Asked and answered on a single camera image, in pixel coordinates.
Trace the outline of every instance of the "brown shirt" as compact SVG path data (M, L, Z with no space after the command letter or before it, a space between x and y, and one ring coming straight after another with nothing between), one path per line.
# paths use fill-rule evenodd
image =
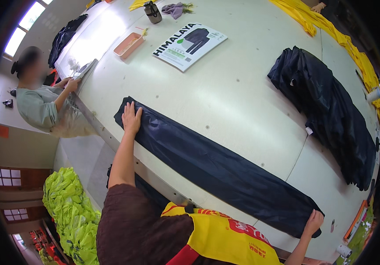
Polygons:
M159 217L137 188L121 184L109 189L99 227L97 256L101 265L165 265L193 232L188 215ZM194 265L229 264L199 256Z

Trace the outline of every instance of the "purple cloth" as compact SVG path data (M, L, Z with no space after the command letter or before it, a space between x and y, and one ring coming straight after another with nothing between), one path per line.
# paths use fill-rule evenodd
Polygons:
M183 4L181 2L178 2L176 4L163 6L162 13L171 14L174 19L177 19L183 14Z

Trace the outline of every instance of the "himalaya packaging card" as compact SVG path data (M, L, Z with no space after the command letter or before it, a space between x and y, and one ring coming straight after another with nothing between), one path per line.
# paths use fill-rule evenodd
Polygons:
M190 23L167 39L153 52L153 55L184 72L200 57L227 38L210 27Z

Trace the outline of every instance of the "orange sticky note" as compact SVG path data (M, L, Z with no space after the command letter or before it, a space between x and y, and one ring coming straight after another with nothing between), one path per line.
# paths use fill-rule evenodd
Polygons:
M9 127L0 125L0 137L9 138Z

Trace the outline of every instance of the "factory worker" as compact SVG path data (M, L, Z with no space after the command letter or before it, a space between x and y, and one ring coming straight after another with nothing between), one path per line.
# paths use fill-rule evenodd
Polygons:
M19 79L17 108L22 118L34 128L60 138L97 135L79 109L71 105L69 93L77 89L80 79L65 78L53 87L42 85L46 77L43 52L26 48L11 73Z

